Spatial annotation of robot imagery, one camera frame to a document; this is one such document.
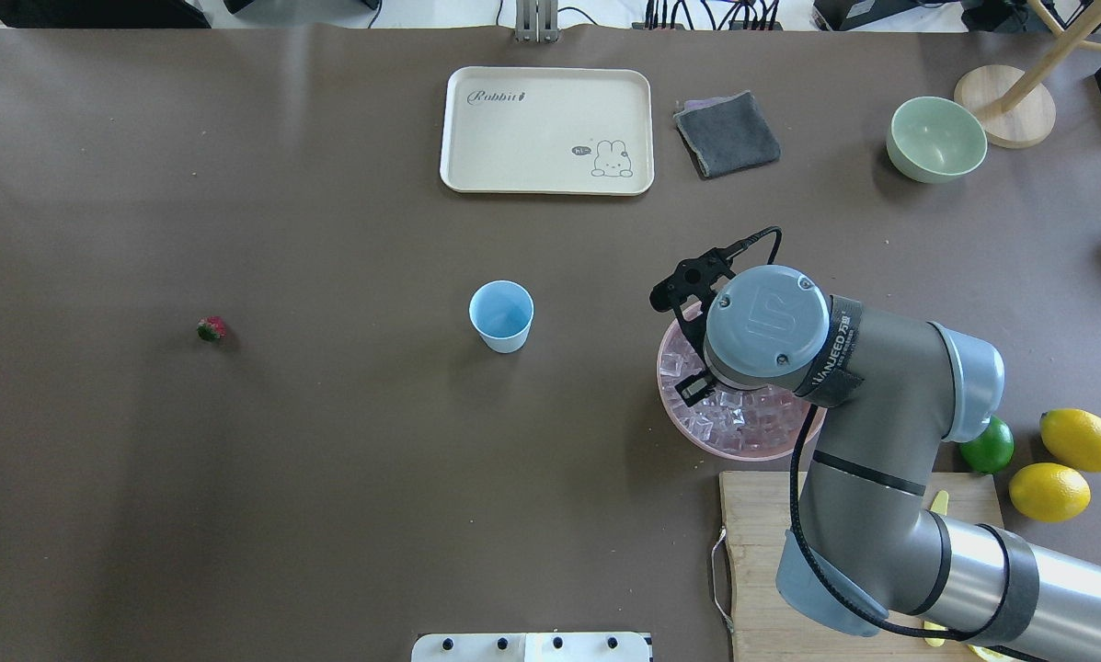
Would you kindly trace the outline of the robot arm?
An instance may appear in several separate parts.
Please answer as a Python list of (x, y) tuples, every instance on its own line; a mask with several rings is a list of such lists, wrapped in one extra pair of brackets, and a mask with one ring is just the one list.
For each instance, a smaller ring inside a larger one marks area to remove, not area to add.
[(702, 369), (686, 404), (727, 386), (778, 386), (828, 410), (806, 477), (791, 456), (777, 571), (795, 611), (841, 633), (936, 636), (1018, 659), (1101, 661), (1101, 566), (923, 503), (945, 441), (975, 439), (1004, 392), (988, 341), (827, 296), (797, 269), (732, 271), (738, 248), (677, 264), (651, 290)]

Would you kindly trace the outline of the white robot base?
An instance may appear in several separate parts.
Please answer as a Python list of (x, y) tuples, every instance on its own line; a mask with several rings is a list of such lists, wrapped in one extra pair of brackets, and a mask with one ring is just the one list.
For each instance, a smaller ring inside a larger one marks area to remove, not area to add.
[(614, 632), (428, 633), (411, 661), (652, 661), (651, 636)]

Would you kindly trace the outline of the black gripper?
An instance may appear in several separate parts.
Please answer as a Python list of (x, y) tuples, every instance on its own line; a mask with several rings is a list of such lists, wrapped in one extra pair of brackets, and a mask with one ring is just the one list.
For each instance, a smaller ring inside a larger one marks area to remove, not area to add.
[(673, 313), (682, 336), (700, 360), (701, 370), (673, 387), (685, 405), (696, 405), (715, 392), (716, 378), (705, 359), (706, 314), (716, 299), (715, 285), (731, 280), (731, 250), (709, 250), (697, 258), (682, 260), (671, 276), (664, 278), (650, 291), (650, 305), (656, 313)]

